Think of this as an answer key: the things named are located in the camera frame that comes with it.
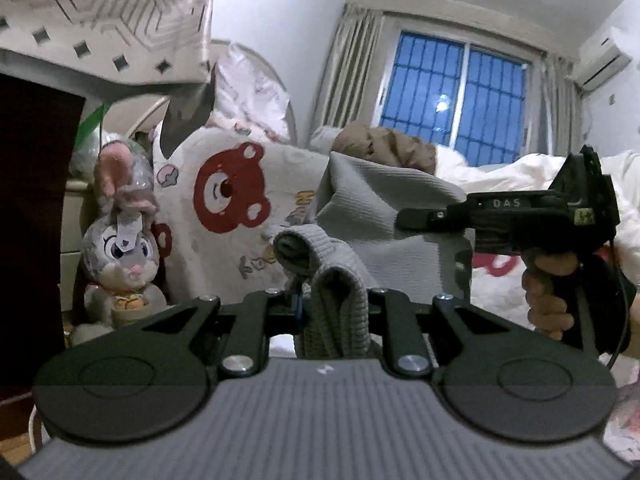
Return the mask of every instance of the stuffed rabbit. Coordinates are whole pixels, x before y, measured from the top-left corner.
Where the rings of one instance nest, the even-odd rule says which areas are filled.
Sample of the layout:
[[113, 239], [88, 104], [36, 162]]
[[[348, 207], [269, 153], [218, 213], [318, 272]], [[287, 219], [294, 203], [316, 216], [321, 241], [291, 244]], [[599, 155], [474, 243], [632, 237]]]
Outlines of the stuffed rabbit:
[[[74, 329], [72, 345], [167, 308], [164, 295], [151, 283], [159, 267], [158, 245], [150, 232], [157, 206], [152, 181], [143, 171], [148, 162], [137, 157], [123, 142], [108, 144], [98, 156], [95, 182], [102, 217], [87, 229], [81, 246], [92, 281], [84, 294], [91, 324]], [[134, 221], [124, 223], [123, 218]]]

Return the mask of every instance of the white tag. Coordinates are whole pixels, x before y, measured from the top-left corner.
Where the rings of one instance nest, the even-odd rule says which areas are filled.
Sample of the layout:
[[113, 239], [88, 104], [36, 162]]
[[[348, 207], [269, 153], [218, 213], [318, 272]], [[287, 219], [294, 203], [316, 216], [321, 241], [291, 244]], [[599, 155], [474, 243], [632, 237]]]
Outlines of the white tag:
[[127, 253], [136, 246], [138, 234], [142, 232], [142, 213], [140, 211], [122, 211], [118, 214], [116, 246]]

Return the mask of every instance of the brown clothing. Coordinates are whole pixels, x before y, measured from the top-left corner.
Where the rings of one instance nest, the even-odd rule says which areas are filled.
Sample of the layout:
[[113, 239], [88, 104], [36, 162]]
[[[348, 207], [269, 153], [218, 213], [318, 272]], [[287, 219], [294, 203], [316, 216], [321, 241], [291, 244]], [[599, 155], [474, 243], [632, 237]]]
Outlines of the brown clothing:
[[412, 168], [429, 174], [436, 172], [435, 145], [392, 128], [347, 124], [335, 138], [332, 152], [394, 168]]

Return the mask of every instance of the gray ribbed plate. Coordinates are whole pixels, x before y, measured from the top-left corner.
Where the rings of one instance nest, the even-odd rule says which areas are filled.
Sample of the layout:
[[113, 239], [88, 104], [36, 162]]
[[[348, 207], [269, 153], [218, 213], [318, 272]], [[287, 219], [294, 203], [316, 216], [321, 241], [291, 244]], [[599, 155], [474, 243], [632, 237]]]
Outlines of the gray ribbed plate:
[[596, 436], [526, 448], [476, 433], [427, 384], [392, 378], [378, 361], [272, 359], [257, 377], [222, 383], [171, 433], [116, 449], [54, 439], [20, 472], [30, 480], [622, 480], [631, 468]]

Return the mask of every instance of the bear nose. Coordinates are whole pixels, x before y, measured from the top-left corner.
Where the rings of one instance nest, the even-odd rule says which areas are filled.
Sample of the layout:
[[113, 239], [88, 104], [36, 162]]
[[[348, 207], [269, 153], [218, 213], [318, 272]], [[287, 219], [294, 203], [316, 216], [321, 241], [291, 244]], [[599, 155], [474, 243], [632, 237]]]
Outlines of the bear nose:
[[234, 188], [229, 182], [229, 179], [226, 179], [222, 184], [220, 184], [220, 194], [225, 198], [231, 198], [233, 195]]

